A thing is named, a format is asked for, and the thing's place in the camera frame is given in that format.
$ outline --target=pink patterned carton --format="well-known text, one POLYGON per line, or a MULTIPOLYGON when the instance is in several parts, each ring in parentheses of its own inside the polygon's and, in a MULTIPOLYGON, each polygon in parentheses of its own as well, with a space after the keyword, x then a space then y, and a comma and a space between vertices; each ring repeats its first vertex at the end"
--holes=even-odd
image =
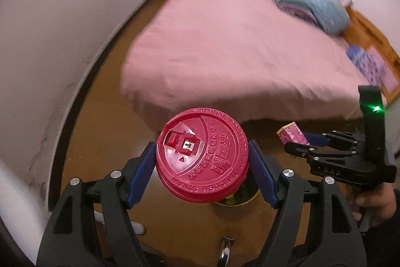
POLYGON ((292 122, 289 125, 283 126, 281 129, 279 129, 277 131, 277 135, 279 136, 282 143, 284 143, 284 144, 287 142, 294 142, 294 143, 300 143, 300 144, 305 144, 305 145, 310 144, 295 122, 292 122))

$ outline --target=wooden floor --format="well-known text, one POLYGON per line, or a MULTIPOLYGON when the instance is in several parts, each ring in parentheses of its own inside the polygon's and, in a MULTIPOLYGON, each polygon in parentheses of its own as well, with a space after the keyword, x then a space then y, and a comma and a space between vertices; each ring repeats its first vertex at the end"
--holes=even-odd
MULTIPOLYGON (((151 21, 165 0, 150 0, 134 16, 101 67, 79 114, 65 161, 62 189, 75 176, 84 181, 103 178, 138 156, 156 135, 133 113, 119 92, 120 70, 132 40, 151 21)), ((243 125, 249 139, 263 151, 292 168, 302 177, 309 174, 305 160, 283 152, 275 132, 282 122, 264 120, 243 125)), ((311 132, 327 131, 327 124, 303 124, 311 132)), ((343 130, 341 123, 329 129, 343 130)), ((307 207, 297 243, 302 243, 307 226, 307 207)), ((162 252, 167 266, 215 266, 223 236, 235 238, 228 267, 239 267, 256 258, 267 238, 275 211, 261 196, 241 207, 215 203, 193 204, 169 193, 154 172, 142 201, 129 211, 131 220, 143 223, 147 234, 139 240, 162 252)))

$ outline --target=pink bedsheet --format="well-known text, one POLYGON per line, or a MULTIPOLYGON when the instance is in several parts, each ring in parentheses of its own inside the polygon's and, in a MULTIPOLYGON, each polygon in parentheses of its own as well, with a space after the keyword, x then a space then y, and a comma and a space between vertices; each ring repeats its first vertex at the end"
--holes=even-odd
POLYGON ((344 47, 271 0, 168 0, 132 43, 121 91, 154 130, 193 107, 238 122, 361 117, 344 47))

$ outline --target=red cup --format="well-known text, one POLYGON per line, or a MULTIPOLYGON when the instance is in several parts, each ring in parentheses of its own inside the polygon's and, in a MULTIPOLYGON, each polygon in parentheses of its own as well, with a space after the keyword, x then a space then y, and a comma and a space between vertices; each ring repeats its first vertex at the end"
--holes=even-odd
POLYGON ((249 169, 249 146, 240 125, 209 108, 181 112, 157 139, 156 168, 164 186, 189 202, 233 194, 249 169))

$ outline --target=silver screw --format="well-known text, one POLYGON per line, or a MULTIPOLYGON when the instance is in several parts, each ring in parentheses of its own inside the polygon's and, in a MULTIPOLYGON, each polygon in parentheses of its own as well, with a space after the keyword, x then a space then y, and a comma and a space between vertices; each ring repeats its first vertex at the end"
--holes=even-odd
POLYGON ((325 182, 327 184, 334 184, 335 183, 335 179, 333 179, 331 176, 326 176, 325 177, 325 182))
POLYGON ((288 177, 291 177, 291 176, 294 176, 294 175, 295 175, 295 173, 294 173, 293 170, 291 170, 291 169, 284 169, 284 170, 283 170, 283 174, 284 174, 285 176, 288 176, 288 177))
POLYGON ((79 182, 81 182, 81 181, 79 180, 79 178, 72 178, 72 179, 69 181, 69 184, 70 184, 71 186, 76 186, 79 182))
POLYGON ((123 173, 119 170, 114 170, 113 172, 111 172, 110 176, 113 179, 118 179, 123 173))

